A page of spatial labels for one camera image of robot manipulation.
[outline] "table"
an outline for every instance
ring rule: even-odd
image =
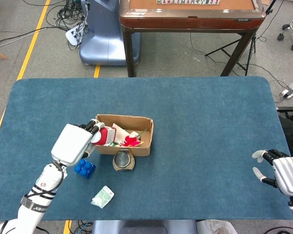
[[[113,157],[95,151],[94,174],[68,168],[44,219],[292,219],[287,198],[252,172],[258,166],[273,177],[254,151],[288,153],[268,82],[218,77],[16,82],[0,128],[0,220],[16,217],[63,127],[96,114],[152,118],[151,154],[116,172]],[[104,185],[114,198],[103,209],[90,205]]]
[[[128,76],[136,76],[131,39],[135,32],[238,33],[242,37],[221,74],[228,76],[265,17],[260,0],[220,0],[218,5],[121,0],[120,22]]]

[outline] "blue lego brick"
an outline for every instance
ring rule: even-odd
[[[82,175],[85,178],[89,178],[93,173],[96,166],[87,160],[80,160],[79,163],[75,166],[74,171]]]

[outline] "blue tablecloth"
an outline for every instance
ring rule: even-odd
[[[94,152],[90,179],[68,177],[44,216],[62,219],[292,218],[287,198],[252,172],[259,149],[288,152],[260,77],[27,79],[13,86],[0,129],[0,220],[16,218],[67,123],[96,114],[154,120],[151,155],[131,172]],[[272,176],[268,163],[258,167]],[[100,209],[92,197],[115,196]]]

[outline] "floor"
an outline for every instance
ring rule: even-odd
[[[45,4],[44,0],[31,1],[35,4]],[[267,16],[264,24],[258,31],[258,35],[267,28],[275,16],[281,0],[277,0],[274,12]],[[0,0],[0,40],[13,37],[34,30],[42,14],[43,7],[30,6],[22,0]],[[52,20],[55,14],[50,13]],[[263,36],[266,42],[257,41],[256,54],[253,54],[251,62],[270,71],[276,79],[286,84],[293,82],[293,51],[290,50],[293,43],[293,33],[288,32],[283,41],[277,41],[281,26],[293,19],[293,2],[285,0],[280,12],[277,14],[268,30]],[[47,26],[43,20],[42,27]],[[189,34],[173,33],[145,33],[142,37],[142,57],[136,71],[140,77],[202,77],[218,76],[228,60],[226,55],[218,52],[211,57],[217,61],[204,57],[204,54],[193,50]],[[84,65],[78,51],[70,51],[64,32],[58,29],[46,29],[39,33],[32,53],[27,56],[28,63],[23,63],[32,40],[32,36],[12,44],[0,47],[0,52],[8,57],[8,60],[0,59],[0,118],[6,107],[9,92],[17,77],[25,78],[83,78],[93,77],[95,66]],[[196,50],[209,52],[223,46],[235,39],[237,35],[225,34],[192,34],[193,46]],[[235,72],[244,75],[236,67]],[[250,66],[249,75],[262,76],[271,81],[271,90],[276,95],[275,101],[283,88],[275,81],[269,72],[255,65]],[[99,77],[126,77],[125,67],[102,66]],[[293,106],[293,98],[276,103],[276,106]],[[286,220],[232,220],[239,234],[259,234],[276,226],[292,226],[293,221]],[[42,227],[50,233],[63,232],[64,221],[44,221]]]

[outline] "wooden table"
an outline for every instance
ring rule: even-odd
[[[218,5],[121,0],[128,76],[136,76],[131,39],[135,32],[238,33],[241,39],[221,74],[228,76],[265,17],[261,0],[220,0]]]

